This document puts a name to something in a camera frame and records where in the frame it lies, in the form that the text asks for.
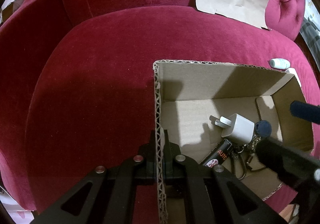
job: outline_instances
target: metal screw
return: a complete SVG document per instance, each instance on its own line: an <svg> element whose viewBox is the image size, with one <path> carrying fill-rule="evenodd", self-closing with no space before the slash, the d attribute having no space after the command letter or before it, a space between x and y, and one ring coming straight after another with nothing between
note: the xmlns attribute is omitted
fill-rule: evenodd
<svg viewBox="0 0 320 224"><path fill-rule="evenodd" d="M223 172L224 167L223 167L223 165L221 165L221 164L217 164L217 165L214 166L214 170L215 170L216 172Z"/></svg>
<svg viewBox="0 0 320 224"><path fill-rule="evenodd" d="M177 155L176 156L176 160L178 162L183 162L186 159L186 157L184 155Z"/></svg>
<svg viewBox="0 0 320 224"><path fill-rule="evenodd" d="M316 181L320 181L320 169L315 170L315 173L313 174Z"/></svg>
<svg viewBox="0 0 320 224"><path fill-rule="evenodd" d="M103 166L97 166L96 167L96 173L103 173L106 170Z"/></svg>
<svg viewBox="0 0 320 224"><path fill-rule="evenodd" d="M141 161L143 161L143 156L142 155L136 155L134 158L133 158L133 160L135 161L135 162L141 162Z"/></svg>

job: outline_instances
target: sofa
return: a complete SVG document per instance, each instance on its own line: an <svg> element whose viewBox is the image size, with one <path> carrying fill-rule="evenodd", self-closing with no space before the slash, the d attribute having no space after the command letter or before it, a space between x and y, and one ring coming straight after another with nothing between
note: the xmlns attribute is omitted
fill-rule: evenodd
<svg viewBox="0 0 320 224"><path fill-rule="evenodd" d="M98 165L135 155L154 129L152 63L212 60L269 67L288 59L306 101L313 70L293 42L304 0L270 0L269 31L196 10L195 0L25 0L0 27L0 171L8 192L42 212ZM314 140L320 139L313 125ZM266 200L280 212L295 197ZM138 187L133 220L156 223L156 187Z"/></svg>

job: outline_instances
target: white bottle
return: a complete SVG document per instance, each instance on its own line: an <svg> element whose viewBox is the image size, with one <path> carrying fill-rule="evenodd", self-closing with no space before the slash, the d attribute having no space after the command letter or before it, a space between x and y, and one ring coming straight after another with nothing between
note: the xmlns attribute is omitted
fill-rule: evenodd
<svg viewBox="0 0 320 224"><path fill-rule="evenodd" d="M288 69L290 62L286 59L271 59L270 66L274 69Z"/></svg>

